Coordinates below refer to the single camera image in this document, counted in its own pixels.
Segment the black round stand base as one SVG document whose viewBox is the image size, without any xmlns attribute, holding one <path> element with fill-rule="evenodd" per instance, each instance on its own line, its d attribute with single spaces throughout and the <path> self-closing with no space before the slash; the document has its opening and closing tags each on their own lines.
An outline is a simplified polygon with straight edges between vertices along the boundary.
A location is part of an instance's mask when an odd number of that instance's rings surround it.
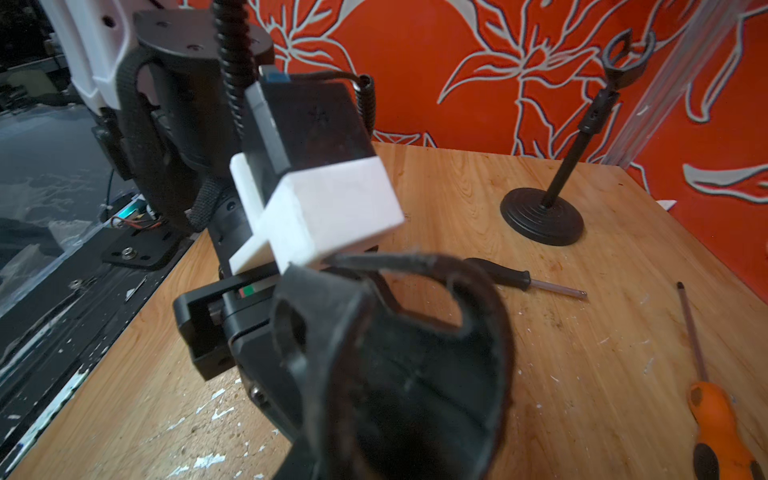
<svg viewBox="0 0 768 480">
<path fill-rule="evenodd" d="M 516 232 L 535 242 L 552 246 L 577 242 L 584 232 L 579 211 L 560 197 L 552 206 L 544 206 L 544 196 L 540 189 L 513 189 L 500 203 L 501 216 Z"/>
</svg>

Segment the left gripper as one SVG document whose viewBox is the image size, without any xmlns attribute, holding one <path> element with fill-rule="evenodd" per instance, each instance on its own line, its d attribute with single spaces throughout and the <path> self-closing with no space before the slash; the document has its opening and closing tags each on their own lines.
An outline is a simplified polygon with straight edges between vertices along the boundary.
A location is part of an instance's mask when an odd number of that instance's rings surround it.
<svg viewBox="0 0 768 480">
<path fill-rule="evenodd" d="M 206 381 L 235 367 L 251 402 L 291 442 L 301 394 L 277 352 L 271 310 L 280 274 L 268 263 L 189 291 L 173 302 L 179 334 Z"/>
</svg>

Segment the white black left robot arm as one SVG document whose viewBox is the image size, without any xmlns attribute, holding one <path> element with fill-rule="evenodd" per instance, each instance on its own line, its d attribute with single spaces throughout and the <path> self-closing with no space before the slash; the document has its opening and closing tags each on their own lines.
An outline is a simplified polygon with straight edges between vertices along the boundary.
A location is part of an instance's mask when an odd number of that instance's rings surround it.
<svg viewBox="0 0 768 480">
<path fill-rule="evenodd" d="M 250 400 L 290 441 L 301 397 L 271 343 L 274 263 L 236 274 L 230 257 L 250 231 L 229 162 L 243 139 L 245 92 L 274 60 L 242 1 L 184 9 L 173 1 L 46 1 L 42 5 L 95 117 L 94 135 L 168 227 L 207 231 L 216 283 L 179 296 L 179 332 L 205 379 L 236 368 Z"/>
</svg>

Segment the black microphone stand pole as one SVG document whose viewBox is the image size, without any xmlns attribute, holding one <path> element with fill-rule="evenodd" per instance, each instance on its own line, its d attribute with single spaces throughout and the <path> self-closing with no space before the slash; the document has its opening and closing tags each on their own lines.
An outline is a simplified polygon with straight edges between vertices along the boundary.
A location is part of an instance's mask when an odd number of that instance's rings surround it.
<svg viewBox="0 0 768 480">
<path fill-rule="evenodd" d="M 627 29 L 615 36 L 601 55 L 606 86 L 602 88 L 578 125 L 578 134 L 569 148 L 565 159 L 546 190 L 540 206 L 548 209 L 554 206 L 567 180 L 581 160 L 592 138 L 599 134 L 606 124 L 613 107 L 619 99 L 619 91 L 635 83 L 646 69 L 656 46 L 656 35 L 649 31 L 644 36 L 643 50 L 639 58 L 621 66 L 632 49 L 632 30 Z"/>
</svg>

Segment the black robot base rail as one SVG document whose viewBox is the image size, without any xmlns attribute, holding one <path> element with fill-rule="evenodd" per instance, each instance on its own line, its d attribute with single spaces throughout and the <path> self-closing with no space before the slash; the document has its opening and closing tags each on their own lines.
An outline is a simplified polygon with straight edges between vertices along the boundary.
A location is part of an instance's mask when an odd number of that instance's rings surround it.
<svg viewBox="0 0 768 480">
<path fill-rule="evenodd" d="M 192 237 L 108 224 L 1 317 L 1 476 L 7 478 L 138 314 Z"/>
</svg>

